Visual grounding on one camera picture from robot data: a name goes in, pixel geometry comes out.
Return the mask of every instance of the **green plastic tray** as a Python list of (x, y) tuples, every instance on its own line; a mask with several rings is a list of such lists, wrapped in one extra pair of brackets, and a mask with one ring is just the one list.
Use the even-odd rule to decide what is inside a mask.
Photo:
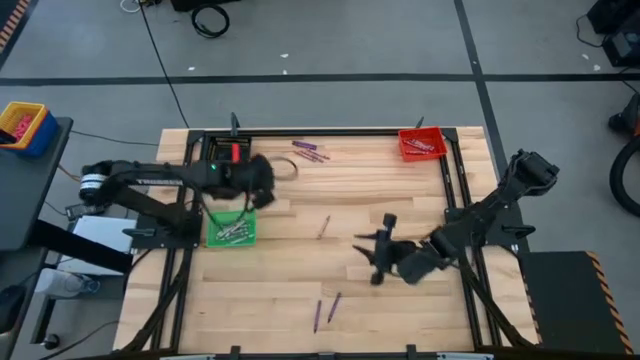
[[(214, 213), (213, 218), (219, 224), (230, 224), (235, 219), (240, 216), (242, 211), (229, 211), (229, 212), (219, 212)], [(206, 246), (209, 248), (220, 248), (220, 247), (239, 247), (239, 246), (252, 246), (256, 244), (256, 214), (255, 212), (247, 213), (243, 216), (243, 219), (247, 222), (249, 228), (249, 235), (234, 237), (233, 235), (226, 239), (218, 239), (217, 234), (222, 228), (225, 226), (222, 225), (218, 227), (213, 223), (213, 221), (209, 221), (209, 226), (207, 228), (207, 243)]]

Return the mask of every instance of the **black metal frame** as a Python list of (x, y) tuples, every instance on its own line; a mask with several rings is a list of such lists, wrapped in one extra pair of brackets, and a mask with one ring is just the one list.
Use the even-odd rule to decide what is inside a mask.
[[(329, 129), (236, 129), (237, 136), (241, 137), (282, 137), (282, 136), (397, 136), (399, 130), (404, 128), (329, 128)], [(456, 172), (458, 174), (458, 179), (460, 180), (461, 192), (463, 197), (464, 205), (469, 205), (471, 202), (471, 195), (467, 183), (466, 173), (464, 172), (464, 164), (462, 162), (462, 155), (460, 152), (460, 146), (458, 143), (457, 130), (455, 128), (443, 128), (443, 134), (445, 137), (451, 142), (452, 152), (454, 154), (454, 160), (456, 163)], [(200, 157), (206, 158), (211, 154), (207, 154), (209, 149), (209, 142), (211, 139), (216, 137), (229, 137), (229, 130), (216, 130), (216, 131), (203, 131), (203, 130), (190, 130), (187, 140), (187, 148), (185, 150), (185, 158), (184, 164), (187, 165), (190, 163), (191, 158), (193, 156), (193, 151), (195, 147), (195, 143), (202, 139), (202, 147), (200, 151)], [(442, 179), (444, 183), (445, 196), (447, 198), (447, 206), (445, 209), (445, 218), (448, 218), (449, 213), (453, 213), (456, 210), (456, 201), (455, 201), (455, 193), (453, 190), (453, 184), (451, 181), (451, 173), (449, 170), (449, 164), (447, 161), (447, 157), (443, 156), (440, 158), (440, 168), (442, 172)], [(184, 201), (185, 191), (184, 188), (181, 188), (178, 193), (178, 202)], [(479, 254), (478, 261), (476, 259), (476, 264), (483, 271), (480, 272), (481, 281), (484, 281), (483, 284), (488, 288), (488, 280), (486, 278), (486, 267), (484, 264), (484, 258), (482, 257), (482, 253)], [(193, 258), (193, 249), (186, 249), (184, 251), (183, 262), (186, 262), (187, 270), (191, 266), (191, 260)], [(163, 294), (166, 294), (167, 288), (171, 282), (171, 276), (173, 273), (175, 263), (175, 250), (169, 249), (167, 250), (167, 258), (165, 260), (165, 267), (163, 270), (163, 277), (161, 281), (161, 290), (160, 290), (160, 298), (163, 297)], [(473, 291), (470, 287), (466, 286), (463, 282), (463, 287), (465, 289), (465, 303), (467, 308), (467, 315), (469, 317), (469, 326), (472, 332), (472, 339), (474, 348), (480, 348), (482, 344), (482, 336), (480, 333), (480, 325), (478, 321), (478, 313), (476, 309), (476, 304), (474, 301)], [(180, 336), (182, 332), (182, 319), (184, 314), (185, 300), (187, 294), (187, 285), (185, 284), (181, 287), (175, 307), (175, 316), (171, 329), (171, 345), (170, 349), (173, 351), (178, 351), (180, 345)], [(151, 349), (157, 350), (160, 348), (160, 341), (162, 338), (162, 331), (164, 327), (164, 321), (159, 322), (155, 332), (152, 336)], [(497, 338), (494, 338), (494, 333), (492, 332), (492, 342), (493, 345), (499, 345), (499, 332), (497, 332)], [(237, 359), (240, 353), (240, 347), (234, 346), (228, 355), (226, 354), (216, 354), (216, 359)], [(407, 352), (401, 353), (323, 353), (323, 354), (242, 354), (242, 358), (250, 358), (250, 359), (334, 359), (336, 356), (340, 358), (350, 358), (350, 359), (360, 359), (360, 358), (375, 358), (375, 359), (435, 359), (437, 358), (437, 353), (434, 352), (423, 352), (419, 353), (416, 351), (415, 345), (409, 344), (407, 345)]]

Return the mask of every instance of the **wooden plank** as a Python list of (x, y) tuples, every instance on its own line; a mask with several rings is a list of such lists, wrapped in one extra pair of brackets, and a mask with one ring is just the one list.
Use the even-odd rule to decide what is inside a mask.
[[(458, 128), (474, 199), (494, 189), (496, 176), (480, 127)], [(165, 130), (157, 160), (180, 163), (186, 130)], [(419, 351), (472, 349), (460, 275), (435, 271), (417, 286), (391, 276), (379, 287), (353, 244), (356, 233), (381, 226), (385, 212), (398, 215), (397, 238), (418, 240), (444, 221), (444, 189), (436, 161), (402, 162), (395, 137), (296, 137), (331, 157), (312, 163), (293, 154), (292, 138), (254, 138), (253, 150), (294, 160), (300, 176), (277, 182), (273, 205), (258, 212), (258, 242), (251, 248), (198, 249), (193, 258), (180, 351), (396, 352), (408, 343)], [(454, 171), (453, 160), (450, 167)], [(290, 169), (274, 164), (276, 173)], [(454, 173), (454, 185), (459, 188)], [(174, 188), (153, 188), (154, 197), (175, 201)], [(216, 210), (242, 201), (207, 200)], [(316, 240), (331, 215), (322, 240)], [(485, 249), (492, 290), (507, 317), (536, 339), (517, 260), (502, 249)], [(130, 277), (114, 348), (125, 345), (157, 301), (163, 251), (154, 251)], [(334, 296), (343, 298), (334, 320), (326, 319)], [(313, 333), (317, 300), (320, 327)], [(488, 343), (482, 307), (480, 324)]]

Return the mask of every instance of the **black floor line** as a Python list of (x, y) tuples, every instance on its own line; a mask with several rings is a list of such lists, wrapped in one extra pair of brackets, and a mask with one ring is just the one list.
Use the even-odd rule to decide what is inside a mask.
[(496, 159), (498, 173), (502, 174), (502, 172), (507, 168), (507, 157), (504, 153), (504, 148), (502, 147), (502, 139), (500, 138), (498, 124), (493, 113), (493, 107), (491, 106), (491, 98), (489, 97), (487, 83), (485, 82), (482, 74), (482, 66), (480, 66), (480, 59), (478, 58), (476, 44), (473, 41), (473, 35), (471, 34), (471, 26), (469, 25), (467, 12), (462, 0), (454, 0), (453, 3), (455, 4), (456, 12), (458, 13), (458, 20), (460, 21), (460, 28), (462, 29), (464, 45), (466, 46), (467, 54), (469, 55), (471, 71), (473, 71), (473, 75), (475, 77), (480, 106), (482, 107), (487, 132), (489, 133), (489, 144), (493, 149), (493, 156)]
[[(259, 84), (308, 82), (588, 82), (640, 81), (640, 73), (624, 74), (301, 74), (301, 75), (230, 75), (176, 76), (174, 85), (188, 84)], [(162, 76), (105, 78), (0, 78), (0, 86), (101, 86), (101, 85), (164, 85)]]
[(16, 26), (16, 30), (13, 32), (13, 35), (11, 35), (11, 38), (7, 42), (7, 46), (4, 47), (4, 50), (2, 50), (2, 54), (0, 54), (0, 70), (2, 70), (4, 63), (9, 58), (9, 55), (11, 54), (11, 50), (13, 49), (13, 46), (18, 41), (20, 34), (22, 34), (22, 29), (24, 29), (24, 27), (27, 25), (27, 22), (31, 17), (31, 13), (33, 13), (37, 5), (38, 5), (38, 0), (31, 0), (31, 2), (29, 3), (29, 6), (27, 6), (27, 11), (25, 11), (24, 15), (22, 16), (22, 19), (20, 19), (20, 21), (18, 22), (18, 26)]

